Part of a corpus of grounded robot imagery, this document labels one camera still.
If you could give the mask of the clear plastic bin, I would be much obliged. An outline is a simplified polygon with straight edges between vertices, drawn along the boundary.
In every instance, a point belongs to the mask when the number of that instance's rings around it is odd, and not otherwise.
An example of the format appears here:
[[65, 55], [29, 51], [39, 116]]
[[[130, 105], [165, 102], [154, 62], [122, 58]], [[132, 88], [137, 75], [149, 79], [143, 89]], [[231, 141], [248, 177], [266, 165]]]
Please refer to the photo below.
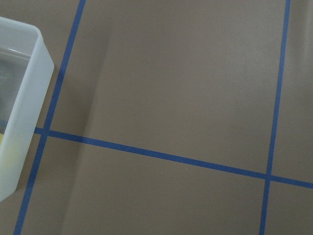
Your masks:
[[54, 63], [40, 30], [0, 19], [0, 199], [17, 188]]

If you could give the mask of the yellow plastic cup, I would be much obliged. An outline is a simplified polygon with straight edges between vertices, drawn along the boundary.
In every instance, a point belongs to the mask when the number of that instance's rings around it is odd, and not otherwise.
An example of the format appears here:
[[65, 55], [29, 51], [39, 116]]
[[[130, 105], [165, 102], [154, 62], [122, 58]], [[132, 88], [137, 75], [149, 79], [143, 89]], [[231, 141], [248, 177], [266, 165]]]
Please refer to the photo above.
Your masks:
[[0, 133], [0, 145], [1, 145], [2, 141], [3, 141], [3, 138], [4, 138], [4, 134]]

